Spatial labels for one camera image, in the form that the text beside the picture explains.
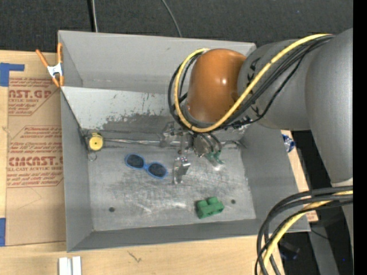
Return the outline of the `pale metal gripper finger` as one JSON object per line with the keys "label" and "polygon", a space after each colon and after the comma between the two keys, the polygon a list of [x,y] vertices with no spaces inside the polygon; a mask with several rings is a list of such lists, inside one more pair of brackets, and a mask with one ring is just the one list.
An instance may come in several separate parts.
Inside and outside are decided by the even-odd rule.
{"label": "pale metal gripper finger", "polygon": [[166,123],[160,134],[161,147],[182,147],[184,144],[184,131],[175,121]]}
{"label": "pale metal gripper finger", "polygon": [[174,161],[173,165],[173,183],[180,184],[182,183],[182,178],[187,174],[187,171],[190,167],[191,163],[185,156],[177,157]]}

